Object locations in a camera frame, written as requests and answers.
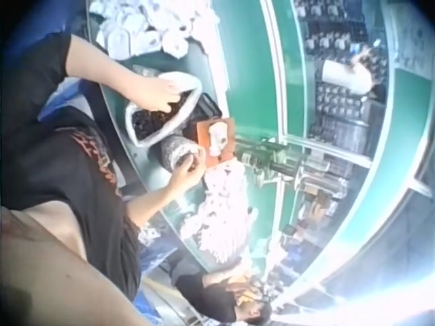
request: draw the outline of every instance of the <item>person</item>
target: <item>person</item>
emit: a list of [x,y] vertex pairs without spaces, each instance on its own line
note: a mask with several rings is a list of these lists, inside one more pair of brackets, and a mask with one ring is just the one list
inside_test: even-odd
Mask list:
[[141,277],[139,228],[201,180],[204,153],[189,156],[166,187],[123,202],[111,150],[91,118],[66,106],[37,119],[66,76],[109,86],[151,111],[168,112],[179,92],[68,33],[48,35],[2,69],[1,205],[47,229],[133,300]]
[[109,279],[23,212],[1,207],[2,325],[149,326]]
[[[248,278],[240,281],[249,270],[249,264],[244,261],[229,270],[208,274],[175,253],[167,265],[172,284],[200,314],[221,323],[244,321],[249,325],[265,325],[269,322],[270,303],[261,300]],[[247,291],[252,295],[246,297]]]
[[380,103],[386,101],[386,87],[380,81],[372,78],[371,72],[361,63],[370,54],[371,49],[363,46],[360,53],[353,56],[351,64],[333,60],[317,60],[317,79],[332,85],[348,88],[350,93],[371,98]]

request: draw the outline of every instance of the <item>orange box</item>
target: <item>orange box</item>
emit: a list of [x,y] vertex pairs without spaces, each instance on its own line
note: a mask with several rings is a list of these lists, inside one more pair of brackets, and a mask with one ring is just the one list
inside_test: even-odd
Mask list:
[[[224,122],[228,126],[228,134],[227,139],[228,143],[226,144],[225,148],[222,150],[222,154],[218,157],[210,156],[209,148],[210,148],[210,134],[209,134],[209,128],[216,122]],[[205,164],[207,165],[207,168],[211,168],[213,166],[218,165],[219,163],[229,161],[234,158],[234,151],[236,150],[236,135],[235,135],[235,122],[232,118],[225,118],[225,119],[211,119],[211,120],[205,120],[196,122],[193,124],[190,124],[184,131],[183,135],[191,139],[195,142],[197,142],[200,146],[204,147],[207,155]]]

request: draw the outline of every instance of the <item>black t-shirt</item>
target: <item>black t-shirt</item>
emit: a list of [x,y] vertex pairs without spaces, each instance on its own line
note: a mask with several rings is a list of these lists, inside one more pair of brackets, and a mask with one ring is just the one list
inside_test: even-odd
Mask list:
[[49,35],[3,78],[1,204],[19,211],[53,200],[68,204],[88,262],[132,300],[140,280],[137,228],[118,194],[103,134],[73,107],[37,121],[66,76],[70,42],[68,34]]
[[183,275],[175,286],[197,312],[221,323],[236,321],[237,301],[233,292],[226,291],[224,283],[204,288],[203,273]]

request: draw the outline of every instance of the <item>man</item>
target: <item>man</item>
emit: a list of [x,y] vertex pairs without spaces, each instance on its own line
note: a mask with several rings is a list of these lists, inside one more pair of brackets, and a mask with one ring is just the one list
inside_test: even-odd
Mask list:
[[371,72],[361,63],[361,60],[366,58],[370,51],[370,48],[363,46],[362,51],[353,56],[350,65],[332,60],[317,61],[317,79],[348,88],[354,95],[366,96],[366,98],[373,98],[380,103],[385,103],[387,96],[385,85],[374,80]]
[[74,107],[37,120],[66,76],[105,84],[148,110],[169,111],[179,94],[171,83],[137,75],[66,33],[33,45],[2,78],[2,206],[44,227],[133,300],[141,276],[138,228],[200,181],[204,155],[189,157],[166,187],[123,203],[94,121]]
[[173,285],[200,314],[221,323],[268,323],[271,305],[261,301],[248,283],[249,279],[240,281],[249,268],[243,261],[234,268],[213,274],[203,272],[179,255],[170,257],[168,263]]

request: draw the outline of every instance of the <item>dark food in bag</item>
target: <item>dark food in bag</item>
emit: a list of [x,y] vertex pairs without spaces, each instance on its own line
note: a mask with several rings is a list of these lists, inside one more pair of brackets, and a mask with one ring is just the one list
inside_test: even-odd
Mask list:
[[170,119],[172,119],[181,107],[186,102],[187,98],[192,93],[191,90],[187,92],[182,92],[180,94],[180,100],[178,103],[169,103],[171,107],[171,112],[161,112],[161,111],[147,111],[140,110],[134,112],[132,116],[133,128],[135,129],[137,140],[142,141],[151,134],[159,131],[164,124],[166,124]]

